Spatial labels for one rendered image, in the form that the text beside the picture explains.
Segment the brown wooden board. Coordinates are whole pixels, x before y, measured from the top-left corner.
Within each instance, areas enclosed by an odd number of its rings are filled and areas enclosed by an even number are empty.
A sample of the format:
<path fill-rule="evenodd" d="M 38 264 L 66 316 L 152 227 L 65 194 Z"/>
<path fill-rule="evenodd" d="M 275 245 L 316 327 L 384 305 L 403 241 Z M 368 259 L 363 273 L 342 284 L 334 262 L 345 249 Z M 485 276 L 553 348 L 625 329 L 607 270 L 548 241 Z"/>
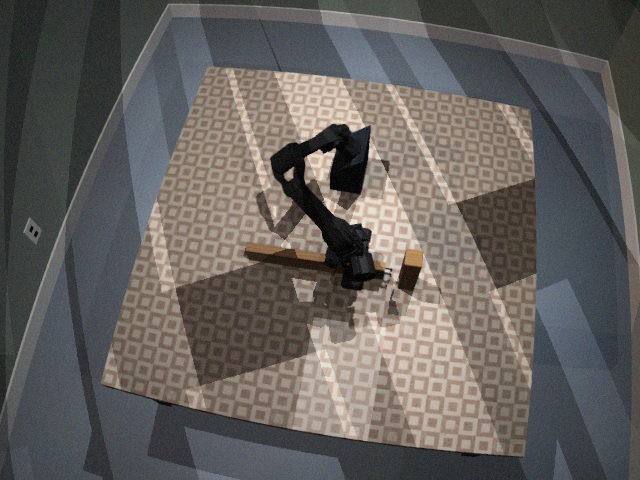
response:
<path fill-rule="evenodd" d="M 345 267 L 342 267 L 340 264 L 337 268 L 327 267 L 325 263 L 325 254 L 247 243 L 246 253 L 248 255 L 249 260 L 285 265 L 291 267 L 312 269 L 318 271 L 332 272 L 343 274 Z M 392 273 L 384 272 L 385 270 L 390 270 L 392 272 L 393 268 L 385 267 L 385 262 L 374 261 L 377 277 L 374 279 L 383 280 L 384 275 L 389 275 L 391 277 Z"/>

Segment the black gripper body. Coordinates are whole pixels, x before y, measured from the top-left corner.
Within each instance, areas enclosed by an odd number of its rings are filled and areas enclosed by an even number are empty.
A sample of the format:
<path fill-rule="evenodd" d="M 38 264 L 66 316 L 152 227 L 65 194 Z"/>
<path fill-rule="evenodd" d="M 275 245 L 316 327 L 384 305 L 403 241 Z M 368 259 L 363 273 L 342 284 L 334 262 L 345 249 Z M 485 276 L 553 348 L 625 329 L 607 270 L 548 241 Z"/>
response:
<path fill-rule="evenodd" d="M 371 242 L 372 231 L 369 228 L 363 228 L 363 230 L 368 235 L 369 243 L 370 243 Z M 364 286 L 364 282 L 357 282 L 357 280 L 355 279 L 355 276 L 353 274 L 353 267 L 352 267 L 351 261 L 347 260 L 346 263 L 350 263 L 349 264 L 349 272 L 343 273 L 341 287 L 344 288 L 344 289 L 362 291 L 363 290 L 363 286 Z"/>

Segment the dark brown wooden post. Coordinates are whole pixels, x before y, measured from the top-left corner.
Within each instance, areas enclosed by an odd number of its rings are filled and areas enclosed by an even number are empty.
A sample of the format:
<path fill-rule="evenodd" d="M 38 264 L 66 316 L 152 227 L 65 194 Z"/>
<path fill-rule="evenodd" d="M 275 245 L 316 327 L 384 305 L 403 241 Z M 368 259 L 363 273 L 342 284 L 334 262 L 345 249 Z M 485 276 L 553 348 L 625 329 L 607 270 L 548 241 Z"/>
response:
<path fill-rule="evenodd" d="M 414 290 L 423 262 L 423 251 L 406 249 L 399 274 L 398 288 Z"/>

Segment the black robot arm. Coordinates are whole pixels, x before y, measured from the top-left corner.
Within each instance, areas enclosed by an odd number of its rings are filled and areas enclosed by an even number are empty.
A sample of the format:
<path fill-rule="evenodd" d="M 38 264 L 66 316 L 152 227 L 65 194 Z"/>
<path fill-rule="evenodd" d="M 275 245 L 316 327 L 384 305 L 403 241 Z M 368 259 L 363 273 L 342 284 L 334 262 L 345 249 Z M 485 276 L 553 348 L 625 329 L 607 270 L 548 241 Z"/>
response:
<path fill-rule="evenodd" d="M 327 267 L 347 267 L 350 260 L 357 282 L 366 282 L 377 277 L 372 254 L 367 252 L 369 237 L 362 224 L 350 225 L 335 217 L 317 196 L 306 186 L 304 158 L 317 150 L 323 154 L 336 148 L 348 162 L 361 152 L 361 139 L 350 136 L 346 124 L 332 124 L 315 137 L 301 143 L 290 143 L 271 156 L 274 179 L 281 184 L 286 196 L 295 203 L 319 227 L 322 238 L 328 245 L 325 254 Z M 293 178 L 285 180 L 284 173 L 293 168 Z M 348 248 L 348 250 L 347 250 Z"/>

